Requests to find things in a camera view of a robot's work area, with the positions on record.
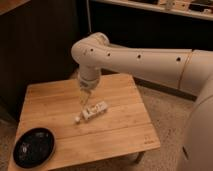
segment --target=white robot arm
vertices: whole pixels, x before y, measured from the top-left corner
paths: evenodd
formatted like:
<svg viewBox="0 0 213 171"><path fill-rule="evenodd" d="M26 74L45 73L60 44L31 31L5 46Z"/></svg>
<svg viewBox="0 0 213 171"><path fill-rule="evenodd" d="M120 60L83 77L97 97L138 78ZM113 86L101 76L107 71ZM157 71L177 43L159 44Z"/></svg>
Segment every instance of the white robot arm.
<svg viewBox="0 0 213 171"><path fill-rule="evenodd" d="M95 88L105 68L198 96L178 169L213 170L213 52L113 47L106 35L95 33L75 43L71 53L80 64L83 89Z"/></svg>
<svg viewBox="0 0 213 171"><path fill-rule="evenodd" d="M80 64L79 81L85 89L97 85L105 68L198 95L213 69L213 52L112 47L102 33L74 44L72 56Z"/></svg>

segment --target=floor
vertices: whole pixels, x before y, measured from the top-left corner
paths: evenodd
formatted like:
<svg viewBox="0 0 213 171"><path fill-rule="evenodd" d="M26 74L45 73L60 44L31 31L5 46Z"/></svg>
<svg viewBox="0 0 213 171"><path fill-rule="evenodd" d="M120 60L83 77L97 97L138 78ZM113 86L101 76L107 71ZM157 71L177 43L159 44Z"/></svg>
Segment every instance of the floor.
<svg viewBox="0 0 213 171"><path fill-rule="evenodd" d="M175 171L184 124L193 101L138 86L159 135L161 148L147 151L138 165L136 154L97 161L57 171ZM0 120L0 171L6 171L16 126Z"/></svg>

